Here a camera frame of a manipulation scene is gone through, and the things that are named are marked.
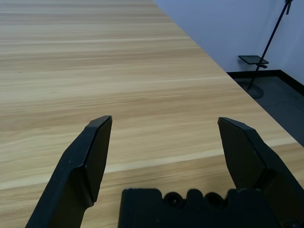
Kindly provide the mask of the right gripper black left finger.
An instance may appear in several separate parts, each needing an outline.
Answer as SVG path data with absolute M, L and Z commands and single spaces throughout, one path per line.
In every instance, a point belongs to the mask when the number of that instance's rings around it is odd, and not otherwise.
M 97 201 L 103 179 L 112 117 L 92 120 L 62 154 L 26 227 L 79 228 Z

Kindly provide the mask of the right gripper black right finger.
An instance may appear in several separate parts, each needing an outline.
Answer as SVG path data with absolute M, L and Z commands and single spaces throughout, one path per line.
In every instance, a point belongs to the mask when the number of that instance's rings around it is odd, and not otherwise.
M 226 165 L 237 189 L 261 191 L 284 228 L 304 226 L 304 189 L 257 131 L 236 120 L 218 119 Z

